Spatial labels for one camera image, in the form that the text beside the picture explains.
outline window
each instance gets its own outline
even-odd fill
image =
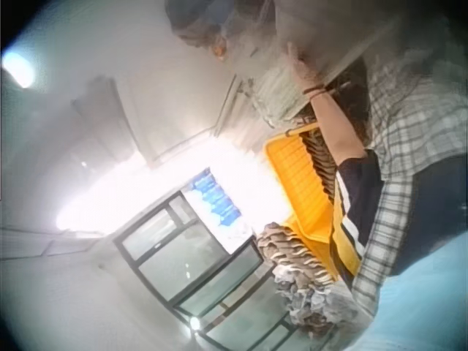
[[[170,300],[224,257],[224,249],[198,223],[151,256],[140,271]]]
[[[151,293],[187,327],[197,317],[199,335],[220,350],[275,350],[298,335],[253,237],[229,255],[181,192],[115,243]]]

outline hair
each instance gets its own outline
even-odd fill
[[[194,23],[214,0],[166,0],[165,10],[172,29],[184,29]]]

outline light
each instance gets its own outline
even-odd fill
[[[10,73],[21,88],[28,88],[34,83],[34,70],[29,62],[17,53],[6,53],[1,60],[3,68]]]
[[[196,317],[190,318],[190,328],[193,331],[199,331],[200,328],[201,328],[200,320],[198,318],[196,318]]]

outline glass pane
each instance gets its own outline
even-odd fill
[[[209,331],[208,336],[231,350],[249,349],[286,312],[282,297],[275,292],[276,284],[270,278],[229,317]]]
[[[229,294],[222,302],[226,305],[231,307],[234,303],[236,303],[242,296],[244,296],[254,285],[258,282],[270,269],[270,265],[267,263],[263,263],[259,268],[255,270],[253,274],[250,275],[249,278],[244,280],[244,282],[232,293]]]
[[[203,316],[203,319],[201,320],[202,326],[203,327],[207,326],[208,324],[213,322],[216,318],[218,318],[220,315],[222,315],[225,312],[226,310],[220,305],[215,306],[214,309],[212,309],[210,312],[208,312],[207,314]]]
[[[126,238],[124,247],[132,258],[137,260],[165,236],[171,234],[176,229],[175,225],[169,213],[162,210]]]
[[[185,201],[182,197],[175,198],[169,204],[170,207],[173,208],[174,212],[182,220],[182,223],[186,224],[190,222],[191,219],[197,218],[191,205],[189,205],[188,202]]]
[[[248,246],[225,269],[182,304],[182,308],[195,316],[209,306],[218,304],[240,281],[262,262],[255,250]]]
[[[307,333],[303,331],[296,331],[288,340],[284,342],[283,345],[278,349],[278,351],[310,351],[311,347],[314,349],[314,346],[318,341],[312,341],[309,338]]]
[[[288,333],[289,331],[285,327],[279,325],[265,340],[254,348],[254,351],[271,351]]]
[[[167,300],[227,256],[202,224],[185,230],[140,266]]]

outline window frame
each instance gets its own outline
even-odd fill
[[[153,208],[150,208],[147,213],[142,214],[139,216],[133,223],[130,225],[126,226],[121,234],[117,236],[113,242],[117,246],[117,249],[121,253],[122,257],[126,260],[127,264],[129,267],[133,270],[135,275],[138,277],[138,279],[143,283],[143,285],[150,291],[150,293],[166,308],[168,309],[174,317],[176,317],[178,320],[180,320],[186,327],[190,328],[190,322],[189,318],[190,317],[202,317],[209,313],[213,308],[216,306],[219,306],[222,301],[233,291],[238,289],[265,261],[263,259],[263,256],[260,254],[257,245],[256,245],[256,240],[254,236],[251,236],[244,244],[242,244],[233,254],[229,254],[225,248],[218,242],[216,237],[213,235],[213,233],[206,227],[206,225],[203,223],[203,221],[200,219],[200,217],[197,215],[195,210],[193,210],[193,214],[195,215],[195,218],[184,224],[182,220],[178,217],[178,215],[175,213],[175,211],[170,207],[170,202],[177,197],[181,197],[183,201],[186,202],[188,206],[191,207],[191,205],[188,203],[186,198],[184,197],[184,194],[182,193],[181,190],[178,190],[174,192],[171,196],[166,197],[163,201],[159,202],[156,204]],[[134,259],[131,254],[127,251],[127,249],[124,246],[124,241],[127,239],[129,236],[131,236],[138,228],[140,228],[142,225],[144,225],[147,221],[151,220],[155,215],[157,215],[160,211],[166,210],[167,213],[170,215],[171,219],[174,221],[176,225],[176,229],[169,234],[166,235],[159,243],[154,244],[152,248],[150,248],[147,252],[142,254],[138,259]],[[215,263],[212,265],[208,270],[203,272],[201,276],[196,278],[193,282],[188,284],[183,290],[181,290],[179,293],[177,293],[173,298],[170,300],[167,300],[162,296],[162,294],[155,288],[155,286],[150,283],[150,281],[145,277],[142,271],[140,271],[140,266],[146,262],[150,257],[155,255],[160,249],[168,245],[172,240],[177,238],[180,234],[182,234],[187,228],[190,228],[191,226],[195,224],[201,224],[204,226],[205,230],[209,233],[209,235],[218,243],[218,245],[222,248],[222,250],[225,252],[226,256],[219,262]],[[199,316],[193,316],[191,313],[188,311],[184,310],[181,307],[181,304],[191,298],[199,289],[204,287],[208,282],[210,282],[215,276],[217,276],[218,273],[220,273],[223,269],[225,269],[231,262],[233,262],[242,252],[244,252],[248,247],[252,247],[254,252],[257,254],[259,257],[259,262],[258,264],[255,265],[253,269],[251,269],[248,273],[246,273],[242,280],[240,280],[234,287],[230,289],[229,292],[226,292],[222,298],[218,298],[217,301],[214,301],[208,308],[206,308],[202,313],[200,313]],[[211,337],[207,335],[207,333],[216,326],[217,320],[219,318],[226,318],[228,317],[231,313],[233,313],[242,303],[247,301],[268,279],[271,277],[274,277],[273,275],[273,269],[275,266],[272,266],[268,269],[268,271],[261,277],[259,278],[258,282],[256,282],[250,289],[242,296],[239,298],[238,301],[236,301],[231,307],[228,307],[225,309],[224,313],[218,316],[213,322],[211,322],[209,325],[205,326],[201,330],[198,331],[198,335],[200,335],[202,338],[204,338],[208,343],[214,345],[215,347],[219,348],[220,350],[223,351],[229,351],[225,346],[220,344],[219,342],[213,340]],[[285,321],[285,317],[288,315],[287,312],[285,312],[284,316],[264,335],[262,335],[248,350],[253,350],[256,346],[258,346],[262,341],[264,341],[268,336],[274,332],[274,330],[278,327],[278,325],[282,325],[288,330],[288,334],[273,348],[273,350],[277,350],[284,342],[286,342],[293,334],[296,332],[297,327],[288,324]]]

